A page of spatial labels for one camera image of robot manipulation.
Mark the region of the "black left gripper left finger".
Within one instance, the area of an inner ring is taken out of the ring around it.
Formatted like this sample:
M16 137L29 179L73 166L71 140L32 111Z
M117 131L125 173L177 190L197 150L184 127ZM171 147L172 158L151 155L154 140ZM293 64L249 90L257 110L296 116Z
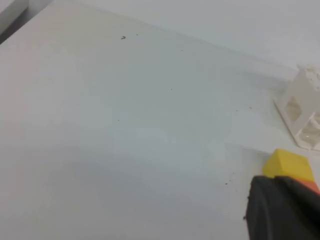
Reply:
M315 240L275 177L252 178L244 220L251 240Z

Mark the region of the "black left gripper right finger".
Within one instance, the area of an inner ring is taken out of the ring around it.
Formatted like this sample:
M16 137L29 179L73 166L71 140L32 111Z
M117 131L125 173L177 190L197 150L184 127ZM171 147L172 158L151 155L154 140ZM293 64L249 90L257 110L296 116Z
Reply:
M316 240L320 238L320 194L288 176L277 176L275 182L288 195L296 211L299 226L308 229Z

